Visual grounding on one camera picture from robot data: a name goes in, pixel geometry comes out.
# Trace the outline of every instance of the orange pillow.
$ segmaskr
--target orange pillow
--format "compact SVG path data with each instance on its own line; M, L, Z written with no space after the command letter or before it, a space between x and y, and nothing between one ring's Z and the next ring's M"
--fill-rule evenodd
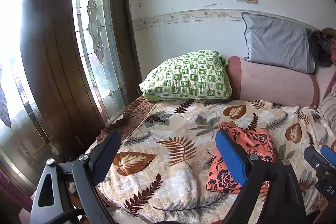
M264 161L274 162L273 142L266 129L256 131L244 129L236 126L234 122L222 122L219 128L225 129L228 135L249 155L257 154ZM206 188L212 192L233 194L238 194L241 189L241 185L233 180L217 148L212 157ZM267 192L267 190L268 182L264 182L260 193Z

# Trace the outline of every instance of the bedsheet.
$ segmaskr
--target bedsheet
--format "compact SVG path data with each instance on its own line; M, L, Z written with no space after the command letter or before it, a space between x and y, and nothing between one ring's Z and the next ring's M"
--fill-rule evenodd
M276 161L288 159L293 166L307 213L325 203L315 189L315 171L303 158L308 146L318 151L323 144L336 146L317 108L260 100L143 100L140 106L141 115L133 109L128 117L137 120L136 127L127 134L122 130L122 145L98 185L102 197L116 207L147 223L221 223L237 195L207 191L206 181L218 126L229 121L269 132ZM257 221L265 196L259 195L249 223Z

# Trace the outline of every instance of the bolt head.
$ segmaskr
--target bolt head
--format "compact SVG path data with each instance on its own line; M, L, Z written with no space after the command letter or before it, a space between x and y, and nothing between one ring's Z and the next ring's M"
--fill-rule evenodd
M89 156L88 156L87 154L83 154L83 155L80 155L78 159L79 159L80 161L85 161L85 160L88 159L88 157L89 157Z
M47 159L47 165L52 166L55 164L55 160L53 158Z
M250 155L250 160L258 160L258 156L256 154L251 154Z
M288 159L283 159L283 160L282 160L282 164L283 164L283 165L290 165L290 162L289 162Z

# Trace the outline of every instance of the wallpaper border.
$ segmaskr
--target wallpaper border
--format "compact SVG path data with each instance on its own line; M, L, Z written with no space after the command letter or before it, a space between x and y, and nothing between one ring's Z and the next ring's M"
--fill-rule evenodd
M147 19L138 19L132 20L133 29L140 30L151 27L162 26L166 24L172 23L180 23L180 22L190 22L190 21L207 21L207 20L227 20L227 21L243 21L242 13L250 12L258 15L266 15L271 16L291 22L297 22L304 25L306 28L311 30L318 30L316 27L306 24L304 22L275 14L269 14L259 11L253 10L239 10L239 9L200 9L200 10L190 10L190 11L182 11L175 12L166 15L151 17Z

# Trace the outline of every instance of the cable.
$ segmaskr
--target cable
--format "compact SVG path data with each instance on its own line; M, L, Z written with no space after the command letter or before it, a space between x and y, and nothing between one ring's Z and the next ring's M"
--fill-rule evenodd
M58 216L54 217L53 219L50 219L48 222L44 224L63 224L64 222L68 221L74 216L80 216L80 215L85 215L85 211L83 209L73 209L59 214Z

